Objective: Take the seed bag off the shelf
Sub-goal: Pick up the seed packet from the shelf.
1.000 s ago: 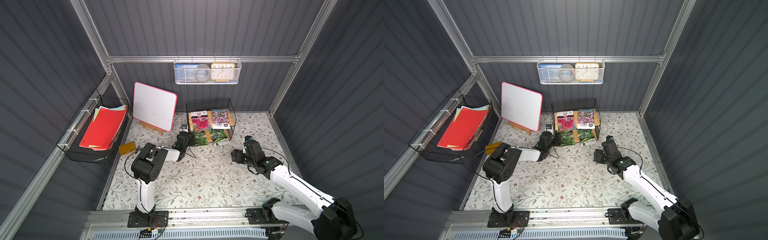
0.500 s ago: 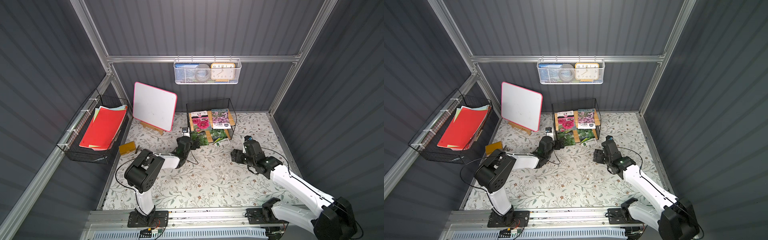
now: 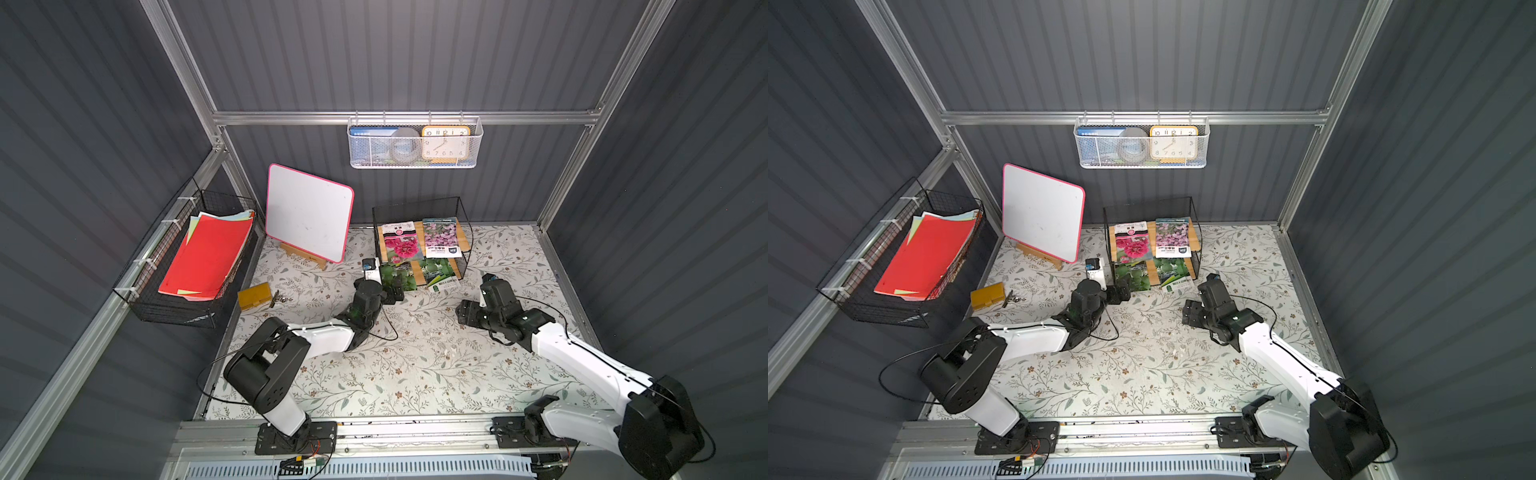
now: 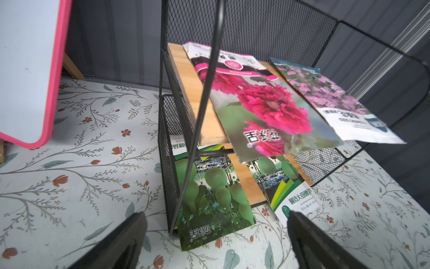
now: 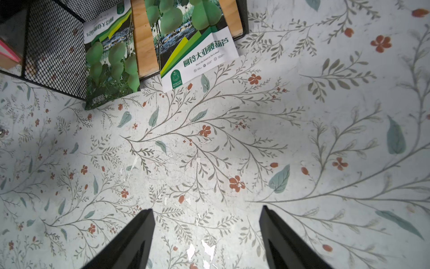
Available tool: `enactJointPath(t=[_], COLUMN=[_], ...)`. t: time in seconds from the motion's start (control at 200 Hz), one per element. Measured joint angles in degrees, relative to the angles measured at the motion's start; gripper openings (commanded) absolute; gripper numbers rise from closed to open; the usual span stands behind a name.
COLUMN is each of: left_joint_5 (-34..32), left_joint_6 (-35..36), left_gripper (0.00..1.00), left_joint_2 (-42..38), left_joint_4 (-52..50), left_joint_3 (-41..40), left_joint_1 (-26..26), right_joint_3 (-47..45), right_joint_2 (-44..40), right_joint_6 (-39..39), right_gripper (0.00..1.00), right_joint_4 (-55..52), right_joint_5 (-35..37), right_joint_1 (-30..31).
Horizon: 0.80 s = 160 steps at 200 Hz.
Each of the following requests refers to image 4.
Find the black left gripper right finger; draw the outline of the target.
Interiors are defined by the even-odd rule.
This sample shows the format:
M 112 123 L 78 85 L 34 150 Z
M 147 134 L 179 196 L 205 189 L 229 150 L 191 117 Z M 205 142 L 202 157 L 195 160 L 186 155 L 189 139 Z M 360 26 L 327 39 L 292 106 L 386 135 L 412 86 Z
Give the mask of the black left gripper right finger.
M 287 230 L 301 269 L 366 268 L 302 213 L 290 212 Z

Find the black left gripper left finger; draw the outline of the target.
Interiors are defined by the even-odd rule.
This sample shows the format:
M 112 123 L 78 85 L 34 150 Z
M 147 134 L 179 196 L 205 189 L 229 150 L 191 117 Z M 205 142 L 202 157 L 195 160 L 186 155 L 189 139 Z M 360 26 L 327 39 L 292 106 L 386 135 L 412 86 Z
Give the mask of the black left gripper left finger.
M 132 214 L 70 268 L 135 269 L 147 228 L 143 212 Z

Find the purple flower seed bag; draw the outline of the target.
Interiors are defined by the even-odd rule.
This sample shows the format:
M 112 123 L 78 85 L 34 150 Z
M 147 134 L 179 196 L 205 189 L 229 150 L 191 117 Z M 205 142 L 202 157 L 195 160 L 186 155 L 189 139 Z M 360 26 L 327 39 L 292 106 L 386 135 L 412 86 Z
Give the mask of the purple flower seed bag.
M 322 115 L 343 140 L 405 144 L 383 121 L 371 113 L 318 68 L 272 58 L 284 79 Z

